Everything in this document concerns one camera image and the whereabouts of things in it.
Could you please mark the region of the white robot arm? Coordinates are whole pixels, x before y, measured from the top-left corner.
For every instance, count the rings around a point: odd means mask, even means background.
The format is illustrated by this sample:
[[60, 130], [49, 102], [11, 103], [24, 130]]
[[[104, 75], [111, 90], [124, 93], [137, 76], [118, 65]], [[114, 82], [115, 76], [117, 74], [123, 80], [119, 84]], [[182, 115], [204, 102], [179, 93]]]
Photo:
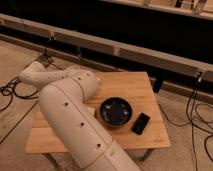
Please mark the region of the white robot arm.
[[85, 106], [99, 86], [93, 72], [75, 66], [48, 71], [34, 62], [19, 79], [39, 89], [43, 115], [82, 171], [140, 171]]

